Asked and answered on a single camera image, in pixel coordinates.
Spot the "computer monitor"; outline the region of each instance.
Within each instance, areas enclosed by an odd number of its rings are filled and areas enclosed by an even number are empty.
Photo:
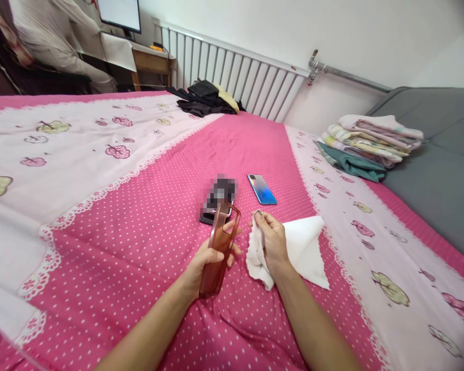
[[[141,33],[139,0],[97,0],[103,23],[121,27],[128,38],[130,32]]]

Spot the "translucent brown phone case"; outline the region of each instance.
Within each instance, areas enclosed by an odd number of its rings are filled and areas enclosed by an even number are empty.
[[[228,210],[232,209],[236,213],[235,224],[232,231],[228,233],[224,230],[225,220],[227,219]],[[225,200],[221,200],[217,207],[215,218],[213,219],[213,227],[210,234],[210,242],[208,248],[213,248],[220,251],[225,256],[221,262],[208,263],[203,269],[203,276],[201,277],[200,298],[206,298],[216,295],[222,288],[223,277],[227,269],[227,259],[236,237],[237,227],[241,212]]]

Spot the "hand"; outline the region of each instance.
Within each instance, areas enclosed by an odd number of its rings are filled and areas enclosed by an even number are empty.
[[[285,239],[285,227],[272,214],[254,212],[253,216],[258,227],[264,234],[264,258],[267,261],[268,270],[273,271],[290,267],[291,263],[287,255],[287,241]]]
[[[230,221],[223,226],[223,229],[229,231],[232,229],[236,221]],[[236,236],[242,233],[242,228],[237,228]],[[205,264],[221,262],[224,258],[222,252],[215,249],[208,248],[210,239],[207,239],[196,252],[194,258],[187,266],[186,270],[179,277],[178,281],[182,287],[184,295],[191,301],[195,301],[200,295],[201,276],[203,275],[203,268]],[[232,250],[241,255],[242,251],[239,246],[234,242]],[[234,255],[230,254],[227,259],[227,266],[230,268],[234,262]]]

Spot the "gray sofa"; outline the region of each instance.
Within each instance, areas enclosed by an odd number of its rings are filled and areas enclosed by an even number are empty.
[[[464,254],[464,89],[398,88],[367,113],[390,114],[426,142],[384,185]]]

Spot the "bed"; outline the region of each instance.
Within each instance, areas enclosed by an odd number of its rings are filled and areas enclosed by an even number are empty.
[[[238,179],[243,215],[258,208],[246,175],[262,174],[278,200],[263,210],[323,216],[330,290],[306,283],[364,369],[464,369],[464,255],[385,185],[329,166],[317,136],[245,112],[199,118],[177,100],[0,97],[0,370],[92,369],[209,236],[198,185],[217,173]],[[306,365],[243,254],[160,369]]]

